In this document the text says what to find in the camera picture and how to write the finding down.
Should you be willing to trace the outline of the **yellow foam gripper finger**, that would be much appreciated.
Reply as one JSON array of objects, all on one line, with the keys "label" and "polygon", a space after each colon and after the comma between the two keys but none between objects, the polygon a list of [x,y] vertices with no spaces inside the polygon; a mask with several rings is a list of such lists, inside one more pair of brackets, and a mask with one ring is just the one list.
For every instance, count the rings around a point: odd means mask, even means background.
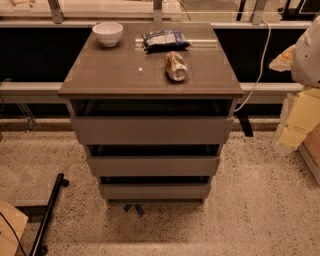
[{"label": "yellow foam gripper finger", "polygon": [[295,48],[296,45],[291,45],[290,47],[285,49],[271,61],[271,63],[269,64],[269,68],[278,72],[290,71]]},{"label": "yellow foam gripper finger", "polygon": [[275,133],[275,151],[289,154],[297,150],[319,123],[319,88],[307,88],[296,95],[288,94],[283,102],[280,123]]}]

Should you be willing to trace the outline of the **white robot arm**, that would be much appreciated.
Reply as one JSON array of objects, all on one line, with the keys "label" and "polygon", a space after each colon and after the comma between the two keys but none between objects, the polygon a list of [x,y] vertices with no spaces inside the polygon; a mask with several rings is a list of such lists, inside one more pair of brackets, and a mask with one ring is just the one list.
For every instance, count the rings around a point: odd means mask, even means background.
[{"label": "white robot arm", "polygon": [[320,17],[316,17],[297,42],[269,64],[274,71],[290,71],[303,86],[283,102],[274,149],[281,154],[295,151],[320,123]]}]

